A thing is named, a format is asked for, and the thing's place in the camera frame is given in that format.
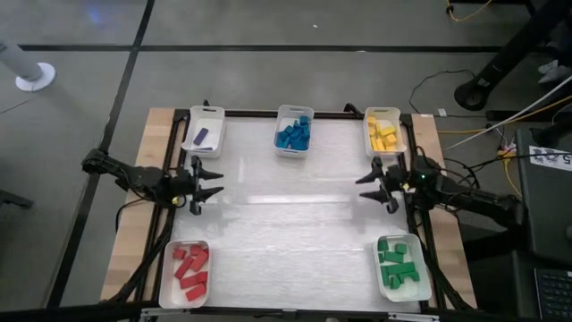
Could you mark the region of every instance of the green block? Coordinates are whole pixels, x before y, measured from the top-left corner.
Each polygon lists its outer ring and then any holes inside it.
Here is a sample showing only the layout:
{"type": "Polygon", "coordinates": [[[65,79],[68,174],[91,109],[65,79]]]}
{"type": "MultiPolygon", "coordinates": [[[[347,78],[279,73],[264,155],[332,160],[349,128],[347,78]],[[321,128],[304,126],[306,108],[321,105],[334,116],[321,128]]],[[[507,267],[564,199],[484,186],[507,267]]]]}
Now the green block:
{"type": "Polygon", "coordinates": [[[377,240],[377,251],[386,251],[390,249],[390,245],[387,244],[387,240],[381,237],[377,240]]]}
{"type": "Polygon", "coordinates": [[[401,274],[398,274],[398,277],[400,278],[400,282],[402,284],[405,283],[405,279],[407,277],[411,277],[413,282],[419,282],[419,273],[418,272],[401,273],[401,274]]]}
{"type": "Polygon", "coordinates": [[[385,260],[395,263],[403,263],[403,254],[399,254],[393,251],[386,251],[385,260]]]}
{"type": "Polygon", "coordinates": [[[389,284],[390,284],[390,273],[389,273],[387,267],[382,267],[382,280],[383,280],[383,285],[389,286],[389,284]]]}
{"type": "Polygon", "coordinates": [[[403,273],[415,272],[415,263],[413,262],[394,264],[386,267],[387,267],[387,273],[389,273],[389,275],[398,275],[403,273]]]}
{"type": "Polygon", "coordinates": [[[405,254],[408,252],[408,245],[403,243],[395,244],[395,252],[399,254],[405,254]]]}
{"type": "Polygon", "coordinates": [[[401,281],[399,280],[399,278],[397,276],[392,276],[390,282],[390,290],[397,290],[400,288],[400,286],[401,286],[401,281]]]}

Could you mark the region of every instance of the laptop keyboard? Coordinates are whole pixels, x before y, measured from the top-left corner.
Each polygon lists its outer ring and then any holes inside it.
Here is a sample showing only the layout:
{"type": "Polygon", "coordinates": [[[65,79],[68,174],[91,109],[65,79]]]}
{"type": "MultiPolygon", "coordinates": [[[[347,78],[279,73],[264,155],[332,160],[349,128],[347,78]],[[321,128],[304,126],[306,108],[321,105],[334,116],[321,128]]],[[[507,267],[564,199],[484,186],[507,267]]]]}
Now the laptop keyboard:
{"type": "Polygon", "coordinates": [[[572,272],[536,269],[541,318],[572,320],[572,272]]]}

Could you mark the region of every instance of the black floor stripe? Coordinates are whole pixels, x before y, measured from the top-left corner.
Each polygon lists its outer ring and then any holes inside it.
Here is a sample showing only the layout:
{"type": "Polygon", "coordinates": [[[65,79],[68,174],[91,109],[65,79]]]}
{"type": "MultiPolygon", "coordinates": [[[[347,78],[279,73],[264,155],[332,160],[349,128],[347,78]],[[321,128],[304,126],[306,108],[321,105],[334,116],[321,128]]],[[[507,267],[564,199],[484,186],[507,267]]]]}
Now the black floor stripe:
{"type": "MultiPolygon", "coordinates": [[[[137,36],[133,42],[133,47],[130,49],[130,55],[125,65],[125,70],[123,71],[122,80],[117,89],[117,94],[115,95],[114,105],[109,114],[109,119],[105,125],[104,135],[99,144],[99,147],[108,150],[111,146],[111,141],[114,135],[115,126],[117,125],[117,120],[122,111],[123,101],[125,100],[125,95],[131,81],[131,75],[133,74],[133,69],[135,68],[135,63],[137,62],[137,56],[139,53],[139,45],[143,41],[145,36],[145,31],[147,30],[147,25],[149,23],[149,18],[153,12],[153,6],[155,0],[147,0],[147,5],[145,11],[143,12],[143,17],[141,18],[141,23],[137,31],[137,36]]],[[[88,222],[89,211],[91,209],[91,204],[96,196],[97,185],[99,184],[99,175],[90,175],[86,189],[79,201],[79,206],[76,210],[75,222],[73,223],[73,228],[71,229],[70,238],[67,242],[65,253],[63,254],[62,262],[60,263],[57,275],[55,277],[54,285],[52,291],[50,292],[49,298],[47,300],[47,307],[54,308],[59,307],[62,302],[62,297],[65,292],[65,286],[68,283],[70,277],[70,272],[72,271],[73,261],[80,247],[81,235],[85,229],[86,223],[88,222]]]]}
{"type": "MultiPolygon", "coordinates": [[[[25,51],[54,52],[324,52],[324,53],[436,53],[479,54],[498,53],[501,46],[345,46],[345,45],[19,45],[25,51]]],[[[546,53],[537,47],[531,53],[546,53]]]]}
{"type": "MultiPolygon", "coordinates": [[[[143,45],[142,52],[367,52],[367,53],[498,53],[500,46],[328,46],[328,45],[143,45]]],[[[531,53],[545,53],[537,47],[531,53]]]]}
{"type": "Polygon", "coordinates": [[[65,292],[65,285],[68,283],[68,278],[72,272],[73,261],[80,246],[81,235],[88,222],[89,210],[91,203],[96,195],[97,184],[99,183],[99,175],[92,174],[87,180],[86,188],[80,197],[78,208],[76,209],[76,219],[71,229],[69,241],[65,248],[65,253],[62,257],[59,270],[55,276],[52,291],[47,299],[46,306],[48,308],[56,308],[62,302],[63,293],[65,292]]]}
{"type": "Polygon", "coordinates": [[[55,51],[55,52],[128,52],[132,45],[18,45],[25,51],[55,51]]]}
{"type": "Polygon", "coordinates": [[[143,17],[141,18],[141,23],[137,29],[137,34],[135,35],[135,41],[133,41],[134,47],[139,47],[143,43],[143,38],[145,37],[145,32],[147,31],[147,26],[149,25],[149,20],[151,19],[151,13],[155,7],[155,0],[147,0],[145,5],[145,11],[143,11],[143,17]]]}
{"type": "Polygon", "coordinates": [[[114,137],[115,127],[117,126],[117,121],[119,120],[119,114],[122,112],[123,101],[125,101],[125,95],[127,94],[127,89],[131,82],[131,76],[133,75],[133,70],[135,69],[135,63],[137,62],[137,56],[139,51],[133,49],[127,59],[127,65],[123,71],[122,81],[119,83],[119,89],[115,95],[114,106],[109,113],[109,118],[104,129],[104,136],[99,143],[99,148],[103,150],[108,150],[111,146],[111,141],[114,137]]]}

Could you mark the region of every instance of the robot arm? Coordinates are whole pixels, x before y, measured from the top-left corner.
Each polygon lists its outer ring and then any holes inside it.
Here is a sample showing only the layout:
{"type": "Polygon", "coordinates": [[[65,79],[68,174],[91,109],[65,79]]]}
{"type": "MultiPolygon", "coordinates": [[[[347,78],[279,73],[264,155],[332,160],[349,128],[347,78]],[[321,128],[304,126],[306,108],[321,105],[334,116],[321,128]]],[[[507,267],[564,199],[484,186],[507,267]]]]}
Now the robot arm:
{"type": "Polygon", "coordinates": [[[473,189],[456,183],[441,173],[440,166],[429,157],[415,157],[408,173],[407,180],[397,165],[388,167],[385,174],[382,161],[375,157],[372,161],[372,172],[356,183],[379,180],[380,190],[365,192],[360,196],[374,199],[382,204],[387,203],[390,213],[397,210],[397,200],[391,196],[392,191],[413,191],[413,202],[417,208],[430,210],[437,204],[452,206],[475,212],[492,218],[499,225],[512,227],[522,225],[524,209],[513,195],[496,195],[487,191],[473,189]]]}
{"type": "Polygon", "coordinates": [[[117,178],[115,183],[123,190],[133,190],[142,199],[153,201],[162,207],[173,207],[180,196],[192,195],[190,212],[200,215],[199,202],[221,191],[223,187],[202,189],[198,180],[222,178],[203,169],[198,157],[191,158],[192,174],[184,169],[178,169],[176,176],[153,166],[130,166],[118,161],[97,148],[92,149],[81,162],[83,171],[88,174],[110,174],[117,178]]]}

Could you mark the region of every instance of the concrete floor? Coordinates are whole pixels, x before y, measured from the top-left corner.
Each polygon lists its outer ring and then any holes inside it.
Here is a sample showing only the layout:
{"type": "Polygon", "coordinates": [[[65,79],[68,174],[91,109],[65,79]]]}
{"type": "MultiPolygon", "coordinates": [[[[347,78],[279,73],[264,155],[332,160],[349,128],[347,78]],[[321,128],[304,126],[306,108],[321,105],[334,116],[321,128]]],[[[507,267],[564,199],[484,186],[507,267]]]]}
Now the concrete floor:
{"type": "MultiPolygon", "coordinates": [[[[4,0],[3,37],[21,45],[127,45],[134,43],[147,1],[4,0]]],[[[478,6],[460,4],[456,15],[478,6]]],[[[430,54],[422,46],[502,46],[529,18],[524,6],[493,5],[473,20],[452,22],[442,0],[162,0],[157,1],[143,45],[372,45],[415,46],[416,53],[349,52],[140,52],[128,80],[110,152],[132,163],[147,111],[186,107],[207,98],[228,109],[276,109],[282,104],[340,111],[347,102],[362,110],[396,106],[412,113],[410,91],[441,70],[480,71],[493,54],[430,54]]],[[[21,93],[0,66],[0,182],[33,199],[31,210],[2,207],[0,214],[0,310],[44,305],[63,254],[87,176],[80,161],[102,138],[128,51],[29,53],[53,64],[56,84],[21,93]]],[[[493,92],[487,108],[468,112],[452,92],[467,75],[428,81],[414,102],[422,113],[484,116],[487,109],[519,110],[545,89],[536,82],[544,57],[527,57],[493,92]]],[[[439,129],[481,128],[484,118],[443,118],[439,129]]],[[[530,126],[520,123],[519,127],[530,126]]],[[[507,129],[512,137],[516,126],[507,129]]],[[[449,146],[463,136],[440,137],[449,146]]],[[[473,141],[445,156],[466,163],[495,156],[499,136],[473,141]]],[[[516,165],[512,166],[517,180],[516,165]]],[[[512,192],[500,165],[483,170],[483,187],[512,192]]],[[[114,214],[125,193],[104,177],[99,183],[63,305],[95,303],[114,243],[114,214]]],[[[465,225],[498,230],[494,223],[462,216],[465,225]]]]}

